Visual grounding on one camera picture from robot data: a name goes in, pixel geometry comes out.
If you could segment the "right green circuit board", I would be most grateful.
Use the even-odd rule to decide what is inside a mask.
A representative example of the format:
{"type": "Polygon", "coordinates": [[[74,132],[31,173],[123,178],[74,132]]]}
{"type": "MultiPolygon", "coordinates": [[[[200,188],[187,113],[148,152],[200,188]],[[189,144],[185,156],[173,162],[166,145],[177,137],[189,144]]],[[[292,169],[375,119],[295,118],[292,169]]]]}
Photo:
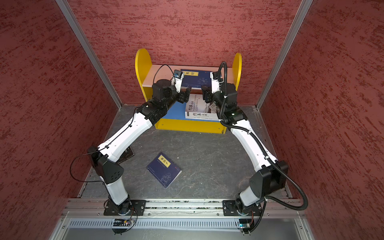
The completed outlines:
{"type": "Polygon", "coordinates": [[[250,231],[254,226],[252,219],[239,219],[238,229],[241,231],[250,231]]]}

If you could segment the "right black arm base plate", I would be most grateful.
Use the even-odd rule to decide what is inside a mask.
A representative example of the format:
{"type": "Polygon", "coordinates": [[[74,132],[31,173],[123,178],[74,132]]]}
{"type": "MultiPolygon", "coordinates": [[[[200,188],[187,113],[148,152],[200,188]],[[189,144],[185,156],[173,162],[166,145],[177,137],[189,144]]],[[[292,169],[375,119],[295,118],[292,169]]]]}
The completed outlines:
{"type": "Polygon", "coordinates": [[[243,205],[240,199],[223,200],[224,216],[260,216],[262,207],[257,204],[250,206],[243,205]]]}

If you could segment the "right corner aluminium profile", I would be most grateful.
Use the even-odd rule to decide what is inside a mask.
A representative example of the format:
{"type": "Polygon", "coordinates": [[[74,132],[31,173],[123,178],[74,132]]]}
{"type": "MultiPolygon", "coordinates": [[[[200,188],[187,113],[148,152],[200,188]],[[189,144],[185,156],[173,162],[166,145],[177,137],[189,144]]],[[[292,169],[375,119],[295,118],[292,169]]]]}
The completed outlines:
{"type": "Polygon", "coordinates": [[[286,35],[286,38],[283,42],[283,45],[279,51],[279,54],[276,58],[275,64],[271,70],[271,73],[267,79],[267,82],[263,88],[263,91],[258,99],[258,102],[256,104],[256,110],[259,112],[263,106],[263,103],[265,102],[267,95],[272,88],[272,85],[280,71],[280,68],[282,67],[284,60],[301,28],[301,25],[313,3],[313,0],[302,0],[301,4],[298,8],[298,11],[293,19],[293,22],[290,26],[290,29],[286,35]]]}

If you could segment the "dark blue booklet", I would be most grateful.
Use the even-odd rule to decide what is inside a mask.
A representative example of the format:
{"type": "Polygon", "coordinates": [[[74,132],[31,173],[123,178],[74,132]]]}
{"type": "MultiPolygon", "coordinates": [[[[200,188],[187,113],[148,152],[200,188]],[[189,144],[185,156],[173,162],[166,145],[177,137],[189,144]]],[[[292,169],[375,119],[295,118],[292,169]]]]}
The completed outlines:
{"type": "Polygon", "coordinates": [[[147,165],[147,170],[165,189],[182,173],[180,167],[162,152],[147,165]]]}
{"type": "Polygon", "coordinates": [[[182,82],[183,88],[196,88],[200,89],[201,86],[211,87],[211,72],[210,71],[198,71],[198,70],[186,70],[181,69],[184,73],[182,82]]]}

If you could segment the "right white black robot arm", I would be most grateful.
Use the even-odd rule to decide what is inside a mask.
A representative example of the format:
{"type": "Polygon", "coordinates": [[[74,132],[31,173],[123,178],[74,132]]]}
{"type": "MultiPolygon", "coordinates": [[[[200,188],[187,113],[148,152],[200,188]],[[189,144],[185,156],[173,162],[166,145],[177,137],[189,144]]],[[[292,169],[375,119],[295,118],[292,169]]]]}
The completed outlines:
{"type": "Polygon", "coordinates": [[[227,97],[220,90],[202,86],[203,100],[217,106],[217,116],[221,124],[227,127],[239,140],[248,154],[255,174],[249,180],[249,186],[238,194],[235,200],[238,212],[245,214],[250,208],[261,203],[266,196],[281,190],[286,185],[288,164],[278,161],[271,154],[253,130],[249,118],[237,106],[237,91],[234,84],[227,85],[227,97]]]}

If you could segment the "heritage culture photo book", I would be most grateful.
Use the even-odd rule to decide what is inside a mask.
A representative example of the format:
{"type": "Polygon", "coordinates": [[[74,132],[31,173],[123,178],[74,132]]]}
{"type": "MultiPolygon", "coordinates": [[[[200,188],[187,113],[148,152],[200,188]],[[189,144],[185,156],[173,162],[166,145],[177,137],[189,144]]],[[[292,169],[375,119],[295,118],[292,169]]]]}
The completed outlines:
{"type": "Polygon", "coordinates": [[[203,100],[203,95],[190,94],[185,116],[217,116],[217,106],[215,103],[207,104],[203,100]]]}

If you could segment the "black book with gold letters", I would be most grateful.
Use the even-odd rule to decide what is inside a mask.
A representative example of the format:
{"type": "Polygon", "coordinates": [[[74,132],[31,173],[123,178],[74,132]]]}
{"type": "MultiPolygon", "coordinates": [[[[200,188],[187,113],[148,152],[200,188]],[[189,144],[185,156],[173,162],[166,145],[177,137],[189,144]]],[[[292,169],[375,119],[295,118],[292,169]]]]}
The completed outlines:
{"type": "Polygon", "coordinates": [[[120,156],[120,158],[116,161],[117,164],[121,164],[122,162],[124,161],[127,161],[128,159],[130,159],[131,157],[133,157],[135,154],[132,150],[131,147],[128,147],[127,149],[124,150],[124,152],[122,153],[122,155],[120,156]]]}

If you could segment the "left green circuit board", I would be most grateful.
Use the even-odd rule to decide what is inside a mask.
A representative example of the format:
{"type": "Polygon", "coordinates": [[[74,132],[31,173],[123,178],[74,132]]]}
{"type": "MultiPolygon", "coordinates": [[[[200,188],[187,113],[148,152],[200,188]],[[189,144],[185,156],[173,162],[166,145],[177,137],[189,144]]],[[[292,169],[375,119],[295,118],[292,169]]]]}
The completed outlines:
{"type": "Polygon", "coordinates": [[[130,219],[114,219],[113,228],[129,228],[133,224],[133,221],[130,219]]]}

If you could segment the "white book with brown blocks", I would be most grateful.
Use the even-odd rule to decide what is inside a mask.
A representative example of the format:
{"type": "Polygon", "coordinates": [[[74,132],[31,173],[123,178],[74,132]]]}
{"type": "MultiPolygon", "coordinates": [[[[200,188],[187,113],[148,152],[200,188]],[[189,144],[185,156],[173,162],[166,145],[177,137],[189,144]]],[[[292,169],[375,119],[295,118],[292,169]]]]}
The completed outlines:
{"type": "Polygon", "coordinates": [[[186,120],[191,121],[211,121],[211,122],[220,122],[217,116],[185,116],[186,120]]]}

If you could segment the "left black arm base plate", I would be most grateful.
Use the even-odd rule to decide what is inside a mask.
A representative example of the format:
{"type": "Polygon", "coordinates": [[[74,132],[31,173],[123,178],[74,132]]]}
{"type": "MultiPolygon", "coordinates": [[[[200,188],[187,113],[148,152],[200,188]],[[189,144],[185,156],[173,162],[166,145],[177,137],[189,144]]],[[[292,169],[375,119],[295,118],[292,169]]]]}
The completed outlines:
{"type": "Polygon", "coordinates": [[[104,216],[142,216],[146,207],[146,200],[125,200],[121,205],[116,205],[111,199],[105,204],[104,216]]]}

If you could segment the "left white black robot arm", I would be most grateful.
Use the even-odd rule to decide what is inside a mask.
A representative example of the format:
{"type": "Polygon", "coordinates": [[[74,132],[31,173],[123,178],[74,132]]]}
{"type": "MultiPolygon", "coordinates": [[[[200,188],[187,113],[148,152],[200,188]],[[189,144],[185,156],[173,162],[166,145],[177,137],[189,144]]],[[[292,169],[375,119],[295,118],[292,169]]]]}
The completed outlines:
{"type": "Polygon", "coordinates": [[[181,84],[181,81],[165,79],[154,83],[152,98],[136,108],[132,118],[112,137],[98,147],[88,149],[91,164],[104,183],[109,194],[109,203],[118,215],[130,214],[133,207],[122,179],[124,168],[117,161],[141,134],[167,114],[175,102],[189,101],[192,88],[182,91],[181,84]]]}

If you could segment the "corner aluminium profile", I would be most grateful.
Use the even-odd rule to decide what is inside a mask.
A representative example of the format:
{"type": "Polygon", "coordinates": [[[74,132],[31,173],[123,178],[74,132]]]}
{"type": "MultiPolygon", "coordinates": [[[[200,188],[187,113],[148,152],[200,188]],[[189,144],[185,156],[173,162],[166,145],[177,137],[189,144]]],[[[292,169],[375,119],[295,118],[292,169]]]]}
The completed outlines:
{"type": "Polygon", "coordinates": [[[68,1],[56,0],[56,3],[58,4],[61,12],[63,13],[63,15],[65,17],[65,19],[67,20],[72,31],[74,32],[75,36],[77,37],[78,41],[80,42],[81,46],[83,47],[86,55],[88,56],[89,60],[91,61],[97,74],[101,78],[101,80],[102,80],[103,84],[105,85],[109,95],[112,97],[117,108],[120,110],[123,106],[123,102],[121,101],[121,99],[120,99],[117,91],[115,90],[110,78],[108,77],[108,75],[107,75],[106,71],[104,70],[99,58],[97,57],[95,51],[93,50],[88,38],[86,37],[86,35],[85,35],[85,33],[81,27],[81,25],[79,24],[78,20],[76,19],[75,14],[73,13],[68,1]]]}
{"type": "Polygon", "coordinates": [[[283,42],[283,45],[279,51],[279,54],[276,58],[275,64],[271,70],[271,73],[267,79],[267,82],[263,88],[263,91],[258,99],[258,102],[256,104],[256,110],[259,112],[263,106],[263,103],[265,102],[267,95],[272,88],[272,85],[280,71],[280,68],[282,67],[284,60],[301,28],[301,25],[313,3],[313,0],[302,0],[301,4],[298,8],[298,11],[293,19],[293,22],[290,26],[290,29],[286,35],[286,38],[283,42]]]}

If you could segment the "left corner aluminium profile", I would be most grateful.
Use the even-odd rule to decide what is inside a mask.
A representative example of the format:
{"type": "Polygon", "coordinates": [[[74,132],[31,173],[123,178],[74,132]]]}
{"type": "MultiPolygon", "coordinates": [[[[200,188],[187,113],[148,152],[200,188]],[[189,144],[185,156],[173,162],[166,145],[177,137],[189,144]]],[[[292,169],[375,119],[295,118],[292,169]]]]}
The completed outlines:
{"type": "Polygon", "coordinates": [[[123,106],[123,102],[121,101],[121,99],[120,99],[117,91],[115,90],[110,78],[108,77],[108,75],[107,75],[106,71],[104,70],[99,58],[97,57],[95,51],[93,50],[88,38],[86,37],[86,35],[85,35],[85,33],[81,27],[81,25],[79,24],[78,20],[76,19],[75,14],[73,13],[68,1],[56,0],[56,3],[58,4],[61,12],[63,13],[63,15],[65,17],[65,19],[67,20],[72,31],[74,32],[75,36],[77,37],[78,41],[80,42],[81,46],[83,47],[86,55],[88,56],[89,60],[91,61],[97,74],[101,78],[101,80],[102,80],[103,84],[105,85],[109,95],[112,97],[117,108],[120,110],[123,106]]]}

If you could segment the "green circuit board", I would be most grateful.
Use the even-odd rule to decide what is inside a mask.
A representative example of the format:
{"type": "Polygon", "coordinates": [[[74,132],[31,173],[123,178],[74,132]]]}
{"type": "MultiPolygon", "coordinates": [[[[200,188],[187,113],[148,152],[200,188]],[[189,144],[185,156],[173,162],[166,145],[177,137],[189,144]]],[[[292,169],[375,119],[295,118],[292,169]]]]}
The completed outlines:
{"type": "Polygon", "coordinates": [[[130,219],[114,219],[113,228],[129,228],[133,224],[133,221],[130,219]]]}
{"type": "Polygon", "coordinates": [[[238,229],[241,231],[250,231],[254,226],[252,219],[239,219],[238,229]]]}

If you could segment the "yellow pink blue bookshelf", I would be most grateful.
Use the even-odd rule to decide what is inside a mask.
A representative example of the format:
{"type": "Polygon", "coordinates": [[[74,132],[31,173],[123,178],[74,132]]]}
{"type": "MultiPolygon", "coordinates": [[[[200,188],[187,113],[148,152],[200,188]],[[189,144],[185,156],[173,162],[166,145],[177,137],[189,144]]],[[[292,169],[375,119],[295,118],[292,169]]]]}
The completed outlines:
{"type": "MultiPolygon", "coordinates": [[[[236,53],[231,68],[228,68],[228,82],[239,87],[242,72],[242,55],[236,53]]],[[[152,63],[149,52],[146,49],[139,49],[135,58],[135,70],[140,88],[146,101],[153,95],[153,79],[170,79],[172,74],[169,69],[160,69],[160,65],[152,63]]],[[[186,104],[175,103],[168,113],[160,119],[155,127],[157,130],[171,130],[184,132],[225,134],[227,128],[219,122],[207,120],[191,120],[185,118],[186,104]]]]}

